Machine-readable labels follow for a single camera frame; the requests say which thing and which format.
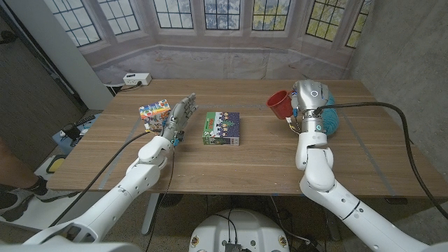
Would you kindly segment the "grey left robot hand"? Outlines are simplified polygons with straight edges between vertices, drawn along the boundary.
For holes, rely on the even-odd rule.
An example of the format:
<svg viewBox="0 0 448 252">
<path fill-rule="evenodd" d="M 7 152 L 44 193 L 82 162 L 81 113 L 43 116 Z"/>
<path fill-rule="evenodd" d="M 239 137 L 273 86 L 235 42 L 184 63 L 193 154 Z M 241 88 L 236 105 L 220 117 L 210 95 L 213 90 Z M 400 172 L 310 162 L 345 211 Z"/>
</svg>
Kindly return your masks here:
<svg viewBox="0 0 448 252">
<path fill-rule="evenodd" d="M 172 142 L 175 142 L 176 139 L 183 138 L 183 129 L 186 127 L 189 118 L 198 108 L 195 100 L 196 94 L 192 93 L 175 105 L 162 130 L 162 137 Z"/>
</svg>

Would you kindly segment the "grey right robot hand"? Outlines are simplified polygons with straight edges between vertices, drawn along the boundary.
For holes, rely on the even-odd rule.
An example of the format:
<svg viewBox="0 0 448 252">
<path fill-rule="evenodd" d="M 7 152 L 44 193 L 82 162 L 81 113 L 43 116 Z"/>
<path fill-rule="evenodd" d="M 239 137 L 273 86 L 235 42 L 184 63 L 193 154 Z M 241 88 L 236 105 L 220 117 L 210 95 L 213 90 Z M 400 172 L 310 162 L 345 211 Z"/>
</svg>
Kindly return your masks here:
<svg viewBox="0 0 448 252">
<path fill-rule="evenodd" d="M 326 84 L 315 80 L 298 80 L 293 84 L 290 94 L 293 116 L 302 116 L 301 132 L 325 133 L 323 119 L 318 107 L 325 106 L 329 100 Z"/>
</svg>

